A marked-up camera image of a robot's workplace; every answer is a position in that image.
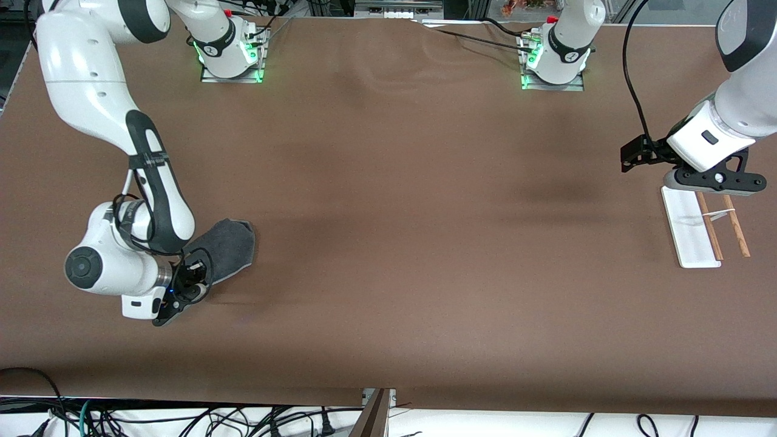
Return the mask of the grey towel with pink tag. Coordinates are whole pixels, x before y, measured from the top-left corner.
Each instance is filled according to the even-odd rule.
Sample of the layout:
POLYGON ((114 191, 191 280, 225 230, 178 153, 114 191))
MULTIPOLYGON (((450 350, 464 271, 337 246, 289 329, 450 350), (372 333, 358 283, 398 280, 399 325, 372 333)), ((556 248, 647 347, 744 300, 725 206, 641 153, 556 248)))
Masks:
POLYGON ((187 268, 205 266, 205 283, 216 285, 251 266, 256 233, 244 220, 223 219, 184 248, 187 268))

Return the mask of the white rack with wooden rods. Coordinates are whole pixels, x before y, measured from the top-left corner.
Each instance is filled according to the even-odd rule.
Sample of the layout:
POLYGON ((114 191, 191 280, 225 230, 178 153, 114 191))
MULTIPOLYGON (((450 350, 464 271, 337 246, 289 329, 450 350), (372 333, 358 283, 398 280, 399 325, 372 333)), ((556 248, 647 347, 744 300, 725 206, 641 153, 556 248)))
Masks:
POLYGON ((722 194, 722 208, 712 211, 703 192, 663 186, 660 193, 680 268, 713 269, 722 266, 724 256, 715 221, 724 217, 730 221, 741 256, 752 256, 730 194, 722 194))

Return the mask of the brown table cover sheet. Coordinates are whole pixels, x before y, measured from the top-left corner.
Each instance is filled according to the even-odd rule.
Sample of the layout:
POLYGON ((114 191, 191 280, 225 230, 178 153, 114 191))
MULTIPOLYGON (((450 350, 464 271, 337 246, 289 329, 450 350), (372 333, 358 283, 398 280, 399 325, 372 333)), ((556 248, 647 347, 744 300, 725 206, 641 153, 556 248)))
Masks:
POLYGON ((187 33, 120 46, 202 233, 254 263, 171 324, 76 290, 64 260, 127 157, 64 124, 37 55, 0 117, 0 368, 66 396, 777 417, 777 138, 735 199, 720 268, 677 265, 660 187, 620 171, 641 132, 604 27, 582 92, 411 21, 277 21, 261 84, 201 83, 187 33))

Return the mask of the white power strip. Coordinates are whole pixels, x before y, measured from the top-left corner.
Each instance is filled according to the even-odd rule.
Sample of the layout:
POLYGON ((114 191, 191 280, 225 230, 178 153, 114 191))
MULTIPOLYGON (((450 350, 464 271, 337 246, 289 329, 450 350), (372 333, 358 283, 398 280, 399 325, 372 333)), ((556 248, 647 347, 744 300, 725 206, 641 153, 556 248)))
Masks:
POLYGON ((443 0, 355 0, 355 18, 444 19, 443 0))

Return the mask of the grey table support post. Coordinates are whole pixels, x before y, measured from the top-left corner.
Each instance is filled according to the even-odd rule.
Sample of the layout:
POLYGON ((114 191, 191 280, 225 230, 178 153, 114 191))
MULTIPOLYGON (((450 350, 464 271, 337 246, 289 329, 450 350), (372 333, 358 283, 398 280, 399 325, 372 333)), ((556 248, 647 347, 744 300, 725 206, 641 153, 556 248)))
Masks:
POLYGON ((386 437, 390 412, 389 398, 385 388, 378 389, 367 406, 362 409, 348 437, 386 437))

